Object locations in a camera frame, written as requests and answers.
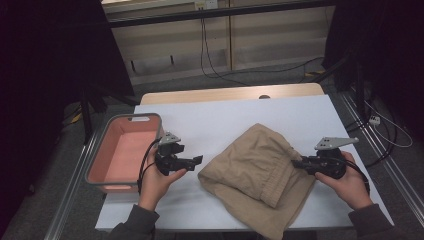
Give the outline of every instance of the person's left hand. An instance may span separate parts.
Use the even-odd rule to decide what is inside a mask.
[[[150,151],[144,169],[155,161],[156,151],[157,149],[152,149]],[[169,186],[186,173],[186,169],[181,169],[169,176],[165,176],[159,171],[156,165],[153,164],[144,173],[138,205],[146,210],[154,211],[159,200],[168,191]]]

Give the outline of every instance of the beige cloth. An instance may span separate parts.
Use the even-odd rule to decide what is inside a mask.
[[[279,133],[255,124],[199,172],[201,185],[262,236],[282,239],[315,178],[295,169],[300,154]]]

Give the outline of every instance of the white table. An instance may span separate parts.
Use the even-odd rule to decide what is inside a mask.
[[[249,230],[232,217],[221,202],[199,184],[197,173],[214,156],[255,123],[281,133],[302,155],[315,155],[314,146],[326,137],[348,137],[331,100],[326,95],[213,101],[178,104],[151,104],[136,107],[135,113],[158,113],[163,127],[179,136],[185,151],[181,158],[203,155],[203,163],[194,172],[174,183],[160,201],[157,229],[169,231]],[[341,148],[353,154],[358,166],[370,179],[353,145]],[[371,198],[392,222],[374,184]],[[96,229],[110,231],[126,221],[138,195],[108,194]],[[335,192],[316,182],[306,203],[289,229],[329,229],[351,227],[347,216],[351,209]]]

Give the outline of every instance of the pink plastic tray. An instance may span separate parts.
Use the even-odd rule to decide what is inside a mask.
[[[106,193],[137,192],[141,162],[149,145],[163,135],[155,113],[112,118],[95,149],[86,180]]]

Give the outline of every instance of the metal bracket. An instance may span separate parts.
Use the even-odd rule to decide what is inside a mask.
[[[171,132],[165,132],[165,136],[159,141],[159,146],[176,143],[181,141],[181,138],[175,136]]]
[[[331,150],[341,146],[359,142],[358,138],[323,137],[315,146],[315,150]]]

